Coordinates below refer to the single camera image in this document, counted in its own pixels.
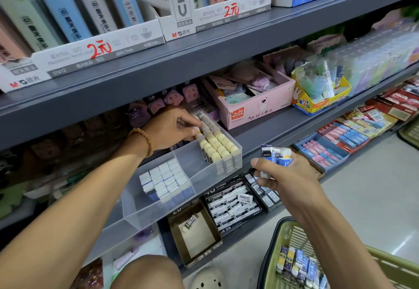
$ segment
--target leg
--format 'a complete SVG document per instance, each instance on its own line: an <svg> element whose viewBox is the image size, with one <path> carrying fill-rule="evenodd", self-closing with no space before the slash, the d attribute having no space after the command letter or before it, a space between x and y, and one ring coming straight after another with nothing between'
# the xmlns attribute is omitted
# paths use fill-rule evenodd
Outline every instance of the leg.
<svg viewBox="0 0 419 289"><path fill-rule="evenodd" d="M178 266L165 256L145 255L130 262L111 289L184 289Z"/></svg>

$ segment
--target white tile floor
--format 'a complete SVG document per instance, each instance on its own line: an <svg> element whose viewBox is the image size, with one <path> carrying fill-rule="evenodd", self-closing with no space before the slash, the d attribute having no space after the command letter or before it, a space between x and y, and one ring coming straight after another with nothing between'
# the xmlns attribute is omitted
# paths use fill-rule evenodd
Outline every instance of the white tile floor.
<svg viewBox="0 0 419 289"><path fill-rule="evenodd" d="M418 150L393 135L322 186L365 244L419 263ZM230 289L256 287L276 223L288 215L279 213L210 263ZM184 280L186 289L193 277Z"/></svg>

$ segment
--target green shopping basket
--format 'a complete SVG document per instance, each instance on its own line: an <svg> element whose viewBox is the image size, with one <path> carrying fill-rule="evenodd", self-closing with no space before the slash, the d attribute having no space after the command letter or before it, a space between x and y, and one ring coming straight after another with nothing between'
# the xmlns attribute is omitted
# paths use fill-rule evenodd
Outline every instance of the green shopping basket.
<svg viewBox="0 0 419 289"><path fill-rule="evenodd" d="M304 250L308 256L316 257L303 229L291 216L284 217L276 225L274 236L259 272L257 289L300 288L300 285L286 281L276 274L276 263L282 246L293 246ZM381 250L366 247L395 288L419 289L419 265Z"/></svg>

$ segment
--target white cardboard box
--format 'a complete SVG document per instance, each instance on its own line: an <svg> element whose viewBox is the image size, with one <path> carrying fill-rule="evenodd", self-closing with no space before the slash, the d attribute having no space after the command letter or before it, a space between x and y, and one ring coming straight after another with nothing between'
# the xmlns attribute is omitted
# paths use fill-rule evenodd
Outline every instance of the white cardboard box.
<svg viewBox="0 0 419 289"><path fill-rule="evenodd" d="M3 63L0 89L7 93L165 43L156 11L139 6L149 21Z"/></svg>
<svg viewBox="0 0 419 289"><path fill-rule="evenodd" d="M228 0L194 9L194 0L169 0L171 15L160 17L166 41L271 9L271 0Z"/></svg>

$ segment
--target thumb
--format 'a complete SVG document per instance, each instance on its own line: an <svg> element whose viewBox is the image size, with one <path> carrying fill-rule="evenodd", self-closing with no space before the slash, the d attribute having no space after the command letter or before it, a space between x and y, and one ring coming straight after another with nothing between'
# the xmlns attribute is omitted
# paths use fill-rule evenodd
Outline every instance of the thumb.
<svg viewBox="0 0 419 289"><path fill-rule="evenodd" d="M194 127L185 127L179 130L182 133L182 139L193 137L198 133L198 130Z"/></svg>
<svg viewBox="0 0 419 289"><path fill-rule="evenodd" d="M282 174L284 173L284 170L286 167L283 167L281 165L277 165L276 163L273 163L272 161L263 159L263 158L253 158L250 161L250 164L252 167L254 167L256 170L268 172L271 176L274 177L275 180L278 181Z"/></svg>

